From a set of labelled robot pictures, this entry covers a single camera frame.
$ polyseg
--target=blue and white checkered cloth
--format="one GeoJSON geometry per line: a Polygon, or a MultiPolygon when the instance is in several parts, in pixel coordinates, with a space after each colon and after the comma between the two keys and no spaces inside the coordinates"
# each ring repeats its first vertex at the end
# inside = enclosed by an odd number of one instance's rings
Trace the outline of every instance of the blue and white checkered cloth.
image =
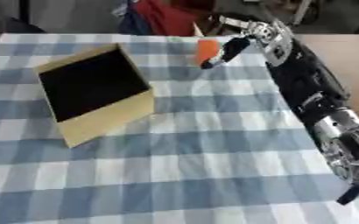
{"type": "Polygon", "coordinates": [[[262,55],[202,71],[196,41],[3,35],[0,223],[359,224],[359,199],[334,202],[347,186],[262,55]],[[114,42],[153,86],[156,113],[69,150],[31,67],[114,42]]]}

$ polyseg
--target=red object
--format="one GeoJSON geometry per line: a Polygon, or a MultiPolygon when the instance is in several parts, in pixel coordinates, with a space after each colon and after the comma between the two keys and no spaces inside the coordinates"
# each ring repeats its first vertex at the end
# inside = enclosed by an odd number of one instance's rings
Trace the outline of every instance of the red object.
{"type": "Polygon", "coordinates": [[[137,13],[148,22],[156,35],[189,37],[194,35],[196,16],[174,9],[156,0],[140,0],[137,13]]]}
{"type": "Polygon", "coordinates": [[[208,60],[216,56],[218,51],[219,46],[215,39],[199,39],[194,59],[196,65],[200,66],[204,60],[208,60]]]}

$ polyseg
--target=cardboard box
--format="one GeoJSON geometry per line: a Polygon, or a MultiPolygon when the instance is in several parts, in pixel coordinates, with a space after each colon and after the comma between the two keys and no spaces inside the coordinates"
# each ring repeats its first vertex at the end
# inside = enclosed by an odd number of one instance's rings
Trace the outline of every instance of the cardboard box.
{"type": "Polygon", "coordinates": [[[117,44],[35,68],[69,147],[151,114],[151,86],[117,44]]]}

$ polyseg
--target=robotic arm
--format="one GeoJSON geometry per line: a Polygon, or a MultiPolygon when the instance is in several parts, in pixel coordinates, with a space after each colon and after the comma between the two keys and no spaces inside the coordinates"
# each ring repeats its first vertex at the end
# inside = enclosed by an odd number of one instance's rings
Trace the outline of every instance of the robotic arm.
{"type": "MultiPolygon", "coordinates": [[[[221,22],[238,24],[224,17],[221,22]]],[[[342,205],[348,204],[359,195],[359,116],[348,105],[349,93],[280,21],[241,22],[240,27],[243,29],[240,37],[227,42],[201,68],[228,62],[249,45],[256,46],[265,56],[280,93],[304,123],[331,170],[350,184],[337,200],[342,205]]]]}

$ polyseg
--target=orange block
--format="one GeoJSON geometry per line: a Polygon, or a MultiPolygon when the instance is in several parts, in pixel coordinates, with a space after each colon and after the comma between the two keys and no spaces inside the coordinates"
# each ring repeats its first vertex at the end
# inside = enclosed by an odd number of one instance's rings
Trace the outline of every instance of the orange block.
{"type": "Polygon", "coordinates": [[[210,59],[219,51],[218,42],[215,39],[199,39],[197,42],[196,55],[194,61],[200,66],[204,60],[210,59]]]}

